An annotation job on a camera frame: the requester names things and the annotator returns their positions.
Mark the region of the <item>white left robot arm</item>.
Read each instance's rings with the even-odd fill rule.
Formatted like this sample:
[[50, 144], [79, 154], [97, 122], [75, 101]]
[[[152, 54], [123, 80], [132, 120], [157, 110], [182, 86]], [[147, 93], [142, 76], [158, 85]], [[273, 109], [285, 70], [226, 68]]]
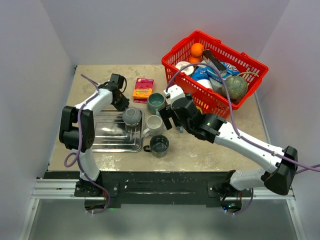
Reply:
[[128, 83], [124, 76], [115, 73], [102, 84], [84, 74], [80, 76], [95, 87], [95, 92], [83, 102], [75, 106], [67, 105], [62, 109], [58, 138], [66, 149], [71, 150], [63, 164], [66, 168], [78, 164], [81, 190], [91, 196], [102, 194], [107, 198], [109, 193], [103, 187], [101, 171], [93, 156], [94, 117], [109, 105], [114, 106], [117, 111], [124, 111], [130, 102], [124, 95]]

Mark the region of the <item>dark grey upside-down mug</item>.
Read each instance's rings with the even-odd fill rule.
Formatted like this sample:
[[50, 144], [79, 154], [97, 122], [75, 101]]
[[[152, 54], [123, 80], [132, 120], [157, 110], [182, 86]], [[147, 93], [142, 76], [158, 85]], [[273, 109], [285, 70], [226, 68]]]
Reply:
[[156, 158], [163, 158], [168, 151], [170, 142], [164, 135], [156, 135], [150, 139], [149, 145], [145, 145], [143, 150]]

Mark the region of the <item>teal green ceramic mug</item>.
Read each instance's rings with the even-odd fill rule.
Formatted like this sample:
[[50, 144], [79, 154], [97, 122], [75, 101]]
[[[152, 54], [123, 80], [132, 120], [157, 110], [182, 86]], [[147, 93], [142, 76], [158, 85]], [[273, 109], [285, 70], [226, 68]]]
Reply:
[[152, 93], [147, 99], [147, 109], [153, 115], [156, 115], [165, 106], [166, 99], [161, 93]]

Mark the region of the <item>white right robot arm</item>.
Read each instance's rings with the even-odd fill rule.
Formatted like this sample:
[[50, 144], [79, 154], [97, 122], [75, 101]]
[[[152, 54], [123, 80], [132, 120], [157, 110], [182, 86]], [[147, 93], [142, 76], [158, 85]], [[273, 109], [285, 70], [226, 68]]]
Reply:
[[197, 139], [229, 148], [260, 166], [247, 172], [231, 170], [221, 185], [227, 196], [233, 197], [244, 189], [259, 187], [266, 187], [281, 196], [289, 193], [298, 169], [296, 148], [276, 147], [240, 130], [235, 131], [224, 118], [213, 113], [201, 113], [190, 94], [164, 95], [168, 106], [159, 110], [159, 114], [167, 130], [182, 127]]

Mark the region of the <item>grey-blue white-lined mug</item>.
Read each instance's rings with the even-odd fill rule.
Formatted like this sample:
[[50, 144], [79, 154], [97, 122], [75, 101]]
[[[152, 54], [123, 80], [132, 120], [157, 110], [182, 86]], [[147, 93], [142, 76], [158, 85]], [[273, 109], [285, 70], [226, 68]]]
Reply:
[[182, 126], [177, 126], [177, 127], [176, 127], [176, 130], [177, 130], [180, 134], [182, 134], [183, 131], [184, 131], [184, 128], [183, 128]]

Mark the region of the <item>light grey-blue upside-down mug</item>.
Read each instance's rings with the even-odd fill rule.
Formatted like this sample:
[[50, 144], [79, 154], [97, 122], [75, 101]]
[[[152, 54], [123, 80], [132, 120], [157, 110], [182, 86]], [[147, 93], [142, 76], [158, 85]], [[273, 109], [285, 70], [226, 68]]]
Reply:
[[122, 113], [122, 120], [129, 127], [135, 127], [139, 124], [142, 118], [142, 113], [135, 107], [128, 107]]

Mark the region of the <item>pale grey upside-down mug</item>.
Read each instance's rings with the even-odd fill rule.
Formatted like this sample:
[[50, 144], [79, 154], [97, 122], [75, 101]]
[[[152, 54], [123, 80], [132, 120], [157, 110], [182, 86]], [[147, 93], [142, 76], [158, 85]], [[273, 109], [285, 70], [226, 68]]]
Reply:
[[145, 129], [142, 132], [142, 136], [148, 137], [161, 135], [164, 131], [164, 128], [165, 126], [161, 117], [157, 115], [151, 115], [146, 120]]

